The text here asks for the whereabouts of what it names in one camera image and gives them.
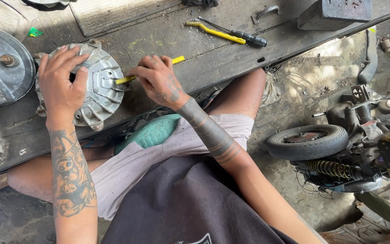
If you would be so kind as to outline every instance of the coil spring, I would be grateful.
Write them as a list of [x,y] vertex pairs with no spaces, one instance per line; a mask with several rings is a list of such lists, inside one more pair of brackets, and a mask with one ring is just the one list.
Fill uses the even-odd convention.
[[350,165],[323,160],[307,160],[306,168],[330,176],[353,178],[353,168]]

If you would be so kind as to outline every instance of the metal handle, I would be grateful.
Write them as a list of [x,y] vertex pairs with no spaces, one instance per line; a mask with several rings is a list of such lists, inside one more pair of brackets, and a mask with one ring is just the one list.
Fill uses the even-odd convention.
[[270,7],[265,8],[263,11],[261,11],[259,14],[254,14],[251,16],[253,24],[258,24],[260,22],[261,17],[266,15],[267,13],[277,11],[278,15],[282,14],[282,9],[280,5],[273,5]]

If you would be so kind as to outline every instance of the shorts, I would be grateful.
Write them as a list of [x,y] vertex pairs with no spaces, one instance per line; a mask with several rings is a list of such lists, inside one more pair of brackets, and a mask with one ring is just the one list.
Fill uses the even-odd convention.
[[[241,114],[213,115],[224,130],[246,150],[254,120]],[[155,163],[171,156],[187,156],[209,153],[204,143],[189,125],[180,118],[176,130],[163,144],[142,148],[130,143],[119,154],[97,167],[92,173],[97,193],[99,217],[112,220],[123,197]]]

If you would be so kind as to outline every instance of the dirt floor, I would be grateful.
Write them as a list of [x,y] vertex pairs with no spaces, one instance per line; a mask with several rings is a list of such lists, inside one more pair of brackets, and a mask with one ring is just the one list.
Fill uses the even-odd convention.
[[[390,39],[390,21],[377,26],[377,36]],[[378,69],[369,86],[386,95],[390,92],[390,55],[378,49],[378,56]],[[325,111],[357,84],[356,77],[365,59],[364,31],[333,40],[284,63],[274,73],[281,98],[260,108],[247,143],[248,152],[263,174],[317,231],[333,230],[360,217],[353,205],[353,194],[319,194],[310,185],[304,190],[299,185],[302,177],[296,175],[288,161],[272,158],[265,141],[278,130],[325,123],[323,117],[312,118],[311,114]],[[109,223],[99,220],[99,239]],[[0,244],[51,244],[55,238],[50,203],[10,187],[0,190]]]

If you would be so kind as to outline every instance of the bolt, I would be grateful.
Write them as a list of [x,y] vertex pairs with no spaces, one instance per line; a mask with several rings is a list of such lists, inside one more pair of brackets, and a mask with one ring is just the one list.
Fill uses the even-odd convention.
[[16,58],[8,54],[2,55],[0,61],[7,66],[14,66],[17,64]]

